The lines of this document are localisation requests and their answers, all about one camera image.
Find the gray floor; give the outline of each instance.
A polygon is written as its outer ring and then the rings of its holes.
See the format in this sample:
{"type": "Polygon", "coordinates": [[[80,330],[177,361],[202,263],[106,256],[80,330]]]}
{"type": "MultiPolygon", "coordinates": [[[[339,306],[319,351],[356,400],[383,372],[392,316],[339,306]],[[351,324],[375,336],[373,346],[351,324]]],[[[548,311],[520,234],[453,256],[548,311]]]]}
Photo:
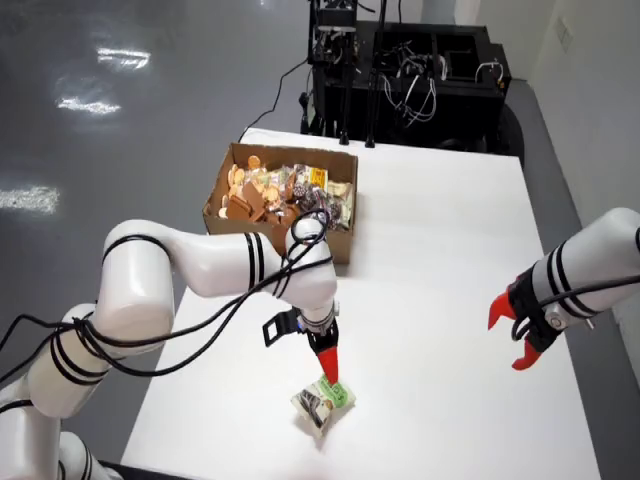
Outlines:
{"type": "MultiPolygon", "coordinates": [[[[2,2],[0,195],[45,187],[59,196],[49,210],[17,208],[28,206],[24,197],[2,203],[0,329],[21,312],[53,321],[94,300],[102,242],[122,220],[204,231],[200,209],[226,146],[305,57],[307,8],[298,0],[2,2]]],[[[298,130],[306,73],[286,80],[262,126],[298,130]]],[[[525,176],[548,250],[580,225],[533,92],[514,82],[508,101],[525,132],[525,176]]],[[[179,294],[183,287],[176,279],[179,294]]],[[[24,327],[1,370],[41,335],[24,327]]],[[[574,329],[569,345],[602,477],[637,478],[640,394],[617,327],[574,329]]],[[[157,357],[132,364],[152,368],[157,357]]],[[[118,461],[146,387],[112,374],[65,427],[118,461]]],[[[523,409],[535,414],[535,405],[523,409]]],[[[540,461],[523,452],[523,465],[529,456],[540,461]]]]}

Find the white wall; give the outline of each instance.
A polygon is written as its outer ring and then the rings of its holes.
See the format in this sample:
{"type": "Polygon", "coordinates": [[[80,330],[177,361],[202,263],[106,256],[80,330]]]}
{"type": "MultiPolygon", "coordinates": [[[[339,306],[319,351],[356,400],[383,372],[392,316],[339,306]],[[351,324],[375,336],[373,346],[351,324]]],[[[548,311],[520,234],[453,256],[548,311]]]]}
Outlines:
{"type": "MultiPolygon", "coordinates": [[[[532,85],[583,224],[640,211],[640,2],[558,0],[532,85]],[[567,53],[561,15],[573,33],[567,53]]],[[[640,298],[614,309],[640,380],[640,298]]]]}
{"type": "Polygon", "coordinates": [[[457,25],[475,25],[480,11],[480,0],[457,0],[453,15],[457,25]]]}
{"type": "Polygon", "coordinates": [[[486,25],[501,43],[515,78],[528,80],[556,0],[457,0],[458,25],[486,25]]]}

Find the robotic arm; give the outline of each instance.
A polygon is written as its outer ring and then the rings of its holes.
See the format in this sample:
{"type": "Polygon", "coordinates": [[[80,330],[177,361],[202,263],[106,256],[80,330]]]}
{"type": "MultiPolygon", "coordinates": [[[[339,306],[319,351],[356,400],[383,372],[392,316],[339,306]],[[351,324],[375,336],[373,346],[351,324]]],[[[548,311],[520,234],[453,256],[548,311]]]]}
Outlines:
{"type": "Polygon", "coordinates": [[[531,367],[562,331],[640,289],[640,214],[616,208],[522,273],[489,312],[514,320],[512,338],[525,338],[516,370],[531,367]]]}
{"type": "MultiPolygon", "coordinates": [[[[298,221],[285,241],[288,258],[295,258],[306,248],[304,243],[294,240],[294,229],[297,238],[322,234],[319,221],[311,218],[298,221]]],[[[330,257],[328,245],[321,241],[296,267],[330,257]]],[[[240,294],[255,287],[282,268],[282,259],[267,237],[258,233],[206,236],[142,220],[122,223],[105,241],[100,295],[91,318],[93,328],[100,335],[119,341],[153,339],[171,332],[172,265],[196,294],[215,297],[240,294]]],[[[338,379],[338,330],[333,298],[336,288],[331,262],[294,273],[290,281],[262,288],[295,307],[288,315],[295,318],[297,331],[307,333],[312,347],[319,345],[314,351],[331,383],[338,379]]],[[[80,310],[83,311],[76,313],[84,316],[81,314],[86,314],[86,307],[80,310]]],[[[280,336],[290,333],[281,330],[278,328],[280,336]]],[[[110,357],[119,359],[162,344],[114,347],[99,343],[110,357]]],[[[67,418],[81,408],[109,367],[77,330],[62,333],[52,339],[50,348],[45,349],[28,372],[31,400],[44,415],[67,418]]]]}
{"type": "Polygon", "coordinates": [[[257,290],[287,301],[293,309],[263,327],[266,346],[287,333],[306,333],[328,380],[335,383],[337,280],[325,231],[318,220],[300,217],[287,233],[283,260],[258,233],[193,235],[142,220],[114,228],[105,241],[97,305],[78,305],[63,319],[89,318],[89,333],[97,338],[78,328],[58,331],[27,375],[0,391],[0,407],[32,402],[0,414],[0,480],[119,478],[102,468],[78,437],[61,434],[60,419],[84,405],[113,359],[162,345],[155,339],[166,337],[174,321],[172,266],[203,297],[257,290]],[[294,263],[288,274],[278,275],[294,263]],[[274,326],[276,335],[271,335],[274,326]]]}

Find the white table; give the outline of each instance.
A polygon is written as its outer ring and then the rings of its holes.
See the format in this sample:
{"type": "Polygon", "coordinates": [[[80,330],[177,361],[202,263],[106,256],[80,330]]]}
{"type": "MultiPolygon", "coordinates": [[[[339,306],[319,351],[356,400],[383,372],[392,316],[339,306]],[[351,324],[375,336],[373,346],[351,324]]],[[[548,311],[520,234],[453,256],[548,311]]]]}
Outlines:
{"type": "MultiPolygon", "coordinates": [[[[267,130],[244,142],[360,157],[338,285],[356,406],[321,442],[304,431],[289,398],[320,367],[303,336],[264,347],[262,324],[287,305],[257,295],[198,361],[151,382],[125,465],[207,480],[600,478],[564,336],[516,372],[511,322],[487,332],[491,301],[542,255],[517,159],[267,130]]],[[[174,329],[225,301],[187,290],[174,329]]],[[[158,367],[208,333],[171,341],[158,367]]]]}

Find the black metal frame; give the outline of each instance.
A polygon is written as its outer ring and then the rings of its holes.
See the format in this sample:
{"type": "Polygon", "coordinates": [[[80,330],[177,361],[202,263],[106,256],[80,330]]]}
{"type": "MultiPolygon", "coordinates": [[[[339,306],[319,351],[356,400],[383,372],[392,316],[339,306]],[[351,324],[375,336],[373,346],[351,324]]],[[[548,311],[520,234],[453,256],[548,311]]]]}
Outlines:
{"type": "MultiPolygon", "coordinates": [[[[311,0],[309,26],[309,63],[313,66],[314,107],[320,120],[315,122],[312,134],[330,137],[339,136],[343,144],[349,137],[363,140],[367,147],[374,147],[376,137],[384,142],[416,146],[440,146],[464,144],[462,149],[476,149],[478,138],[482,138],[485,151],[496,151],[500,115],[506,97],[511,74],[502,46],[492,44],[485,27],[459,27],[454,25],[424,24],[386,24],[387,1],[381,0],[381,10],[377,22],[356,22],[356,32],[349,35],[348,58],[345,56],[340,65],[333,65],[316,59],[313,55],[314,5],[321,0],[311,0]],[[469,78],[450,76],[440,79],[440,64],[435,62],[432,72],[438,95],[438,110],[429,124],[414,125],[412,132],[395,132],[393,138],[389,127],[389,105],[381,105],[381,52],[389,48],[389,38],[414,35],[429,42],[430,53],[437,58],[442,54],[451,65],[452,59],[458,61],[464,52],[451,50],[445,44],[455,43],[456,39],[466,39],[477,53],[477,64],[497,60],[503,65],[503,81],[496,82],[497,75],[483,71],[478,83],[469,78]],[[452,125],[463,119],[458,131],[452,125]],[[423,142],[424,138],[433,138],[432,143],[423,142]]],[[[401,92],[403,85],[391,79],[392,90],[401,92]]],[[[424,95],[429,90],[429,81],[420,79],[415,92],[424,95]]]]}

